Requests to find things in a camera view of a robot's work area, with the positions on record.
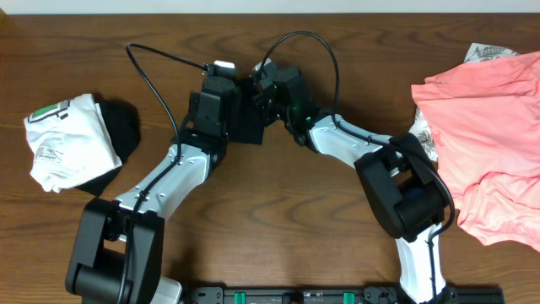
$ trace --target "clothing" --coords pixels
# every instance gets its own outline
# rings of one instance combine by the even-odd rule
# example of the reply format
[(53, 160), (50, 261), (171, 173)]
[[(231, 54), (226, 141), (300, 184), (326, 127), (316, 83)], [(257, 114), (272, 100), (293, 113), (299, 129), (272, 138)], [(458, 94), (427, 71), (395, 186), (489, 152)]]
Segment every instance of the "clothing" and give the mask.
[(540, 52), (462, 64), (413, 85), (458, 225), (540, 251)]
[[(111, 137), (112, 148), (120, 157), (122, 164), (126, 164), (127, 158), (141, 141), (140, 123), (136, 110), (125, 105), (125, 102), (119, 100), (103, 100), (96, 105), (101, 109), (103, 122)], [(119, 166), (76, 188), (98, 197), (118, 175), (120, 169)]]
[(91, 94), (40, 109), (24, 120), (35, 154), (30, 175), (59, 193), (122, 165)]
[[(515, 55), (519, 55), (519, 53), (506, 47), (472, 43), (467, 51), (467, 55), (465, 55), (464, 63), (484, 62)], [(418, 138), (429, 159), (437, 161), (437, 151), (435, 149), (433, 136), (431, 135), (431, 130), (429, 129), (428, 122), (425, 120), (424, 114), (418, 108), (416, 109), (414, 123), (409, 132)]]

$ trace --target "folded white shirt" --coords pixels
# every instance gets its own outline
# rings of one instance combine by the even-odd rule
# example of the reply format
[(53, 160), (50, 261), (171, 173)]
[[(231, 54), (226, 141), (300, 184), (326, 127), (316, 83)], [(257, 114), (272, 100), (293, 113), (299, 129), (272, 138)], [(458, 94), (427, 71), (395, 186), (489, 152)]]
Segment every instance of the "folded white shirt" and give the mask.
[(24, 126), (35, 155), (30, 175), (47, 192), (76, 187), (122, 165), (91, 94), (40, 109)]

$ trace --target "table surface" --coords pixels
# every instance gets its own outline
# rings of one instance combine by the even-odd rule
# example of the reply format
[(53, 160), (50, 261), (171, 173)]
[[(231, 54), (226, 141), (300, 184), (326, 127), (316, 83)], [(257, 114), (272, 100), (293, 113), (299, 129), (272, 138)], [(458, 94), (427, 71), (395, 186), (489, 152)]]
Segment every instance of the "table surface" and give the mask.
[[(540, 49), (540, 15), (531, 14), (8, 16), (0, 29), (0, 302), (80, 301), (64, 278), (91, 197), (44, 193), (30, 178), (24, 117), (83, 93), (136, 106), (143, 139), (102, 196), (112, 199), (162, 160), (173, 136), (124, 52), (127, 42), (195, 62), (235, 62), (247, 73), (293, 30), (315, 31), (335, 51), (345, 118), (393, 135), (413, 121), (410, 85), (455, 67), (472, 42)], [(183, 117), (200, 71), (137, 56)], [(273, 59), (301, 67), (317, 102), (330, 106), (332, 62), (318, 42), (294, 38)], [(483, 247), (454, 225), (440, 255), (453, 284), (500, 285), (509, 303), (540, 298), (540, 255), (528, 246)], [(163, 257), (162, 273), (183, 283), (364, 285), (400, 275), (395, 242), (376, 223), (354, 170), (297, 146), (281, 123), (267, 129), (262, 146), (229, 144), (223, 163), (167, 223)]]

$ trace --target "printed graphic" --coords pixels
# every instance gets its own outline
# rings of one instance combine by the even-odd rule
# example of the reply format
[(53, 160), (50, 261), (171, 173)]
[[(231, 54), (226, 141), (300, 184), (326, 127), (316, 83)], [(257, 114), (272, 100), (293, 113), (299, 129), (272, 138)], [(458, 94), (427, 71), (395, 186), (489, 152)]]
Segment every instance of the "printed graphic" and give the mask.
[(478, 43), (473, 43), (465, 56), (464, 63), (471, 62), (486, 62), (502, 57), (515, 56), (520, 53), (512, 51), (503, 46), (487, 46)]
[(436, 153), (435, 141), (433, 140), (433, 137), (431, 137), (431, 133), (428, 133), (427, 131), (424, 130), (420, 134), (417, 135), (417, 138), (418, 138), (418, 141), (422, 144), (422, 148), (424, 148), (424, 151), (427, 155)]
[(43, 160), (43, 161), (52, 161), (56, 163), (61, 163), (62, 162), (61, 156), (62, 156), (62, 153), (58, 151), (55, 151), (47, 147), (40, 147), (35, 152), (34, 162)]
[(38, 111), (35, 111), (28, 117), (28, 123), (40, 122), (48, 117), (56, 115), (60, 119), (68, 117), (67, 113), (61, 113), (69, 108), (71, 100), (65, 100), (55, 105), (46, 106)]

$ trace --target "black cloth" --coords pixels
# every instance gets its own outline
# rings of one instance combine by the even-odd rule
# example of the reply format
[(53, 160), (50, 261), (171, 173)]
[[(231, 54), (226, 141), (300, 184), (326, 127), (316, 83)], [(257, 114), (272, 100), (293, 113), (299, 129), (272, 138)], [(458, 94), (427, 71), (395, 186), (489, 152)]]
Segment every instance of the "black cloth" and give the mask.
[[(137, 110), (123, 101), (101, 101), (100, 107), (103, 121), (111, 137), (112, 147), (124, 165), (141, 141)], [(99, 197), (121, 168), (119, 166), (76, 188)]]

